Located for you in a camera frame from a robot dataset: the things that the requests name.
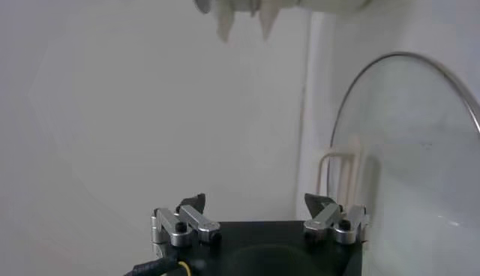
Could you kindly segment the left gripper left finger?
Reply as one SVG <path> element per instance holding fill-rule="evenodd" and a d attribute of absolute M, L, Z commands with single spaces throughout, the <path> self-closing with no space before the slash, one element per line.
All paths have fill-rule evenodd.
<path fill-rule="evenodd" d="M 221 225 L 209 220 L 204 214 L 206 195 L 183 199 L 175 208 L 156 208 L 151 213 L 151 243 L 153 245 L 172 245 L 177 248 L 189 247 L 192 238 L 207 245 L 221 240 Z"/>

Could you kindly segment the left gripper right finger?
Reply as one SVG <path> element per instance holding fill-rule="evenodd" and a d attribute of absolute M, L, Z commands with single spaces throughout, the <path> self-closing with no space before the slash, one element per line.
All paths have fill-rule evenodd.
<path fill-rule="evenodd" d="M 303 223 L 304 237 L 308 242 L 321 242 L 329 236 L 340 245 L 365 240 L 369 217 L 363 205 L 353 205 L 346 210 L 332 198 L 312 193 L 306 193 L 304 201 L 312 216 Z"/>

